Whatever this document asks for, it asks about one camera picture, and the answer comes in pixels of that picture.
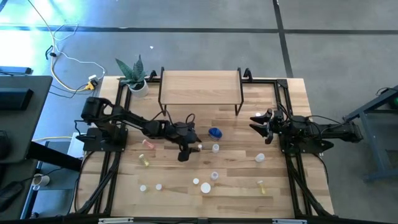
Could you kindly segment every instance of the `wooden tabletop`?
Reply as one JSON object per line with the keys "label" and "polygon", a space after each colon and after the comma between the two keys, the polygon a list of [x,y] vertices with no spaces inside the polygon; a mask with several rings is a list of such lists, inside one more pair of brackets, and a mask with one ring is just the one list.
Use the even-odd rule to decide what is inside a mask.
{"label": "wooden tabletop", "polygon": [[[104,78],[100,97],[115,101],[117,78]],[[310,115],[304,81],[294,78],[288,79],[288,83],[294,113]],[[272,144],[265,145],[264,139],[249,127],[250,116],[276,108],[274,88],[268,84],[244,84],[243,90],[245,100],[239,116],[235,116],[234,108],[228,105],[167,107],[173,122],[185,121],[188,114],[196,114],[196,132],[203,141],[204,149],[191,154],[187,162],[177,160],[176,144],[149,140],[156,145],[156,149],[148,149],[141,144],[145,139],[142,133],[129,128],[126,150],[119,166],[112,216],[293,218],[287,169],[278,138],[275,136]],[[145,98],[133,97],[130,110],[151,119],[160,111],[158,92],[159,84],[150,83],[149,94]],[[215,142],[207,135],[210,127],[218,127],[223,132],[217,154],[211,151]],[[254,157],[260,152],[265,154],[266,160],[257,163]],[[148,158],[149,167],[140,163],[140,154]],[[103,156],[103,152],[95,152],[83,169],[78,207],[98,185]],[[333,213],[322,163],[311,154],[303,154],[303,164],[308,187],[324,208]],[[220,175],[216,181],[210,179],[213,171]],[[200,184],[210,183],[210,193],[201,193],[200,184],[192,183],[194,178],[198,178]],[[264,181],[266,195],[261,194],[256,184],[258,180]],[[147,192],[140,192],[142,184],[148,187]],[[163,190],[157,191],[156,184],[162,184]],[[298,194],[304,211],[301,191]]]}
{"label": "wooden tabletop", "polygon": [[237,105],[242,102],[239,72],[164,71],[164,105]]}

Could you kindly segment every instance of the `gray floor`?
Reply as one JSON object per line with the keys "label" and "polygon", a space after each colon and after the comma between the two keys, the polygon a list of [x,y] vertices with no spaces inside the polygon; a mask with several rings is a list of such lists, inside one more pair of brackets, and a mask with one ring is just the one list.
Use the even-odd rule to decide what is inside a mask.
{"label": "gray floor", "polygon": [[[79,22],[81,26],[98,27],[277,28],[271,0],[34,3],[50,25]],[[279,0],[279,6],[286,29],[398,29],[398,2],[393,0]],[[9,1],[0,12],[0,22],[42,24],[23,0]],[[51,45],[47,32],[0,33],[2,65],[28,66],[35,75],[50,75],[44,57]],[[313,114],[341,119],[373,98],[379,88],[397,84],[398,35],[287,34],[286,39],[294,77],[305,79]],[[59,46],[71,57],[99,63],[108,75],[121,74],[114,58],[132,63],[141,54],[147,71],[159,72],[161,66],[181,70],[249,67],[256,77],[286,77],[279,41],[278,34],[77,32]],[[55,70],[74,88],[88,76],[101,74],[94,65],[81,65],[64,57],[58,59]],[[35,138],[71,136],[73,120],[79,118],[85,98],[49,95]],[[396,223],[397,179],[364,183],[362,176],[375,170],[367,141],[335,142],[336,146],[325,153],[335,213],[345,218]]]}

